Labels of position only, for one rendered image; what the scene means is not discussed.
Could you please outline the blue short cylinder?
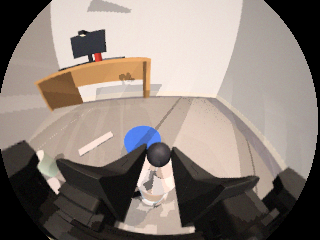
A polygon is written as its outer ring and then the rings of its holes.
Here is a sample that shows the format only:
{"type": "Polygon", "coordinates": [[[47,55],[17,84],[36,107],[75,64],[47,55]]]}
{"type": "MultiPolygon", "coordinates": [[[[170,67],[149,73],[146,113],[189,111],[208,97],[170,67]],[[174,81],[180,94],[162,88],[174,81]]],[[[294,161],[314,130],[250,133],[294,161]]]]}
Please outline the blue short cylinder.
{"type": "MultiPolygon", "coordinates": [[[[124,137],[124,147],[127,153],[133,151],[141,144],[147,143],[149,145],[161,141],[160,133],[155,128],[151,127],[136,127],[129,129],[127,135],[124,137]]],[[[147,149],[148,149],[147,147],[147,149]]]]}

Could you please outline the glass french press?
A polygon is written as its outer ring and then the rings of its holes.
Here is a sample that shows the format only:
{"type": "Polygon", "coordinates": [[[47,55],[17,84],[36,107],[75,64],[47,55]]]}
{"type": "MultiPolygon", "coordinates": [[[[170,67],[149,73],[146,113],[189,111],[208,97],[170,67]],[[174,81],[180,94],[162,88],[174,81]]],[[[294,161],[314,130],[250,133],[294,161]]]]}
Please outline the glass french press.
{"type": "Polygon", "coordinates": [[[143,171],[137,181],[139,191],[133,193],[133,197],[140,196],[141,201],[149,205],[160,205],[167,199],[167,193],[175,188],[171,157],[171,149],[163,141],[149,145],[143,171]]]}

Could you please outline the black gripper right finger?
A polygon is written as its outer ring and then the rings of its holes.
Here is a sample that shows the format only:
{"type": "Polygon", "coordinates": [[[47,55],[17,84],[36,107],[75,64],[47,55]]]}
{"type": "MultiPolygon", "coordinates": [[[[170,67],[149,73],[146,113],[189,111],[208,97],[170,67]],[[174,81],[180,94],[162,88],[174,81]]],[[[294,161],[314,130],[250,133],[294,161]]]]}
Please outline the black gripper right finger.
{"type": "Polygon", "coordinates": [[[223,197],[237,195],[255,188],[259,176],[223,177],[213,176],[193,160],[185,156],[179,148],[172,147],[173,183],[176,187],[177,205],[181,227],[195,227],[195,220],[211,211],[223,197]]]}

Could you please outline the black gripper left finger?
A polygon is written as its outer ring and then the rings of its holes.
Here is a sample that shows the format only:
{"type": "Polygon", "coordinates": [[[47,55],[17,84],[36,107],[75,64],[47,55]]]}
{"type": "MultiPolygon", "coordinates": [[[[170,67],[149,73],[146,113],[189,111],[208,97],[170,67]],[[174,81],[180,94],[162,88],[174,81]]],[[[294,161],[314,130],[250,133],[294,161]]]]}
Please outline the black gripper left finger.
{"type": "Polygon", "coordinates": [[[124,223],[143,171],[147,147],[147,143],[141,144],[128,155],[104,167],[73,163],[67,159],[57,159],[56,167],[59,167],[65,181],[104,199],[116,221],[124,223]]]}

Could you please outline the beige flat bar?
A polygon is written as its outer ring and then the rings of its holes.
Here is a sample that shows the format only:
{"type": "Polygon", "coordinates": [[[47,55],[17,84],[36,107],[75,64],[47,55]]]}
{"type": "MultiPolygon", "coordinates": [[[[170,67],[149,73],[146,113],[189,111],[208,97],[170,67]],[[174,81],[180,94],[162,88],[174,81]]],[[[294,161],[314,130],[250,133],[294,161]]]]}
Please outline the beige flat bar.
{"type": "Polygon", "coordinates": [[[107,133],[107,135],[103,135],[100,137],[100,139],[96,139],[95,141],[92,141],[91,144],[87,144],[85,145],[85,147],[79,149],[79,155],[84,156],[85,153],[91,151],[91,149],[96,148],[97,145],[101,145],[103,143],[105,143],[105,141],[111,139],[111,137],[115,137],[112,135],[112,132],[107,133]]]}

